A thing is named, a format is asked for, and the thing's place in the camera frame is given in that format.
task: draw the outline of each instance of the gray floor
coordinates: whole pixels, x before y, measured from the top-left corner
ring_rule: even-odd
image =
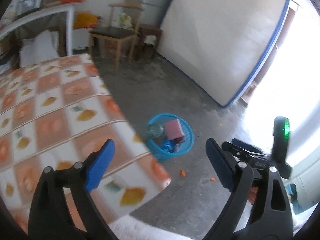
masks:
[[[213,137],[219,144],[236,137],[251,142],[242,127],[245,108],[235,103],[221,109],[203,90],[164,59],[148,55],[128,64],[122,61],[117,76],[110,56],[95,64],[121,110],[137,133],[146,138],[146,123],[159,113],[176,114],[189,123],[195,134],[190,152],[163,163],[171,184],[132,215],[145,223],[193,239],[202,239],[213,225],[230,193],[217,179],[205,154],[205,142]],[[179,170],[186,177],[179,176]],[[248,203],[237,229],[245,226]]]

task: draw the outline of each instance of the food crumb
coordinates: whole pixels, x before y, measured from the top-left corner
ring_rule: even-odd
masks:
[[[186,172],[184,170],[180,170],[180,176],[181,177],[185,177],[186,176]]]

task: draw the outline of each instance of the pink sponge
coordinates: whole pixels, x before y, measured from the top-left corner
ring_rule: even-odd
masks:
[[[168,140],[173,140],[184,136],[179,119],[174,119],[172,121],[166,122],[164,124],[164,127]]]

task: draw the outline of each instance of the plastic bottle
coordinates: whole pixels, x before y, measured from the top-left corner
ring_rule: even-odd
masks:
[[[152,123],[148,126],[148,137],[158,138],[164,134],[164,126],[159,123]]]

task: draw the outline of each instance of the doorway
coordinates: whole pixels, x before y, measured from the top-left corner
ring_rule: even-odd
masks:
[[[320,100],[319,23],[298,7],[282,46],[275,49],[270,68],[252,93],[244,120],[252,140],[267,152],[276,116],[289,118],[294,132]]]

